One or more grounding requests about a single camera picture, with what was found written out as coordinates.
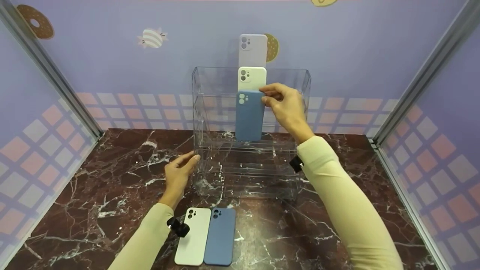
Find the dark red marble surface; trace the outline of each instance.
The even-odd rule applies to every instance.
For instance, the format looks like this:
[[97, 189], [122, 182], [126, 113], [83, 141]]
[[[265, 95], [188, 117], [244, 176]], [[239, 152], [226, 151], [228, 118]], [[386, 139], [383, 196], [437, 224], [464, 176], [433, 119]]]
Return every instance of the dark red marble surface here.
[[[408, 270], [432, 258], [363, 135], [322, 135], [384, 220]], [[167, 162], [193, 147], [192, 131], [110, 129], [8, 265], [8, 270], [106, 269], [164, 190]], [[175, 211], [211, 207], [217, 196], [188, 188]], [[233, 270], [353, 269], [324, 205], [308, 183], [296, 201], [222, 198], [237, 211]], [[170, 234], [153, 269], [175, 265]], [[217, 269], [203, 265], [200, 269]]]

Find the clear acrylic stand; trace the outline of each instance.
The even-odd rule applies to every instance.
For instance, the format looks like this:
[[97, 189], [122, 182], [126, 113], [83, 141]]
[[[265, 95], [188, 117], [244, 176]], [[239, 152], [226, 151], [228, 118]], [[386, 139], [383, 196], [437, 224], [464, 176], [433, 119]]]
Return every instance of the clear acrylic stand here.
[[[235, 139], [238, 68], [196, 67], [192, 74], [194, 150], [201, 155], [193, 184], [200, 195], [294, 199], [300, 177], [290, 167], [295, 140], [278, 132], [271, 110], [265, 110], [262, 140]], [[305, 112], [310, 73], [268, 69], [267, 83], [280, 82], [303, 94]]]

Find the camera cutout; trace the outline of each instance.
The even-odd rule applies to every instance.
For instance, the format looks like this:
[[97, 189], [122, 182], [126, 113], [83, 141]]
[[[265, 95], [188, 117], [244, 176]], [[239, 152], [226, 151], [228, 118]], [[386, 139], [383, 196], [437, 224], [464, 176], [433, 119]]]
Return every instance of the camera cutout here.
[[248, 45], [250, 45], [250, 39], [247, 38], [247, 37], [242, 37], [241, 38], [241, 45], [240, 45], [240, 48], [242, 49], [248, 49]]

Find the donut illustration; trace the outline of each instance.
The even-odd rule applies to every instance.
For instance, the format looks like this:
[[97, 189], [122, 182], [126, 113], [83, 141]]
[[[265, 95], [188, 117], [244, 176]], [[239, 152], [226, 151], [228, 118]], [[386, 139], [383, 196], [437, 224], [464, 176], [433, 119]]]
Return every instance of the donut illustration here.
[[17, 10], [37, 38], [50, 39], [53, 37], [55, 33], [52, 24], [40, 11], [27, 5], [18, 5]]
[[147, 28], [144, 30], [143, 35], [137, 36], [137, 38], [140, 40], [138, 44], [142, 45], [144, 49], [147, 47], [159, 48], [164, 41], [168, 41], [167, 33], [162, 33], [161, 28], [158, 30]]
[[280, 45], [278, 40], [271, 34], [264, 34], [267, 36], [267, 62], [273, 61], [275, 57], [278, 55], [278, 50], [280, 49]]
[[336, 0], [312, 0], [312, 3], [316, 7], [326, 7], [326, 6], [329, 6], [329, 5], [331, 5], [335, 2], [336, 2]]

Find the wallpaper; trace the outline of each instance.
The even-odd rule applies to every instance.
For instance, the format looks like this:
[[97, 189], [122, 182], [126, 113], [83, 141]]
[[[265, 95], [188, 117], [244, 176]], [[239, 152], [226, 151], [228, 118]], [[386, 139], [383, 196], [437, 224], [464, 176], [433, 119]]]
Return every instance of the wallpaper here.
[[[103, 128], [190, 129], [191, 108], [181, 101], [192, 93], [194, 68], [236, 67], [239, 36], [266, 34], [267, 69], [310, 71], [318, 102], [309, 119], [316, 131], [368, 135], [464, 3], [12, 2], [78, 95], [94, 97], [95, 104], [85, 105]], [[148, 96], [154, 99], [145, 101]]]
[[0, 268], [95, 140], [0, 23]]
[[480, 28], [387, 139], [409, 200], [454, 270], [480, 265]]

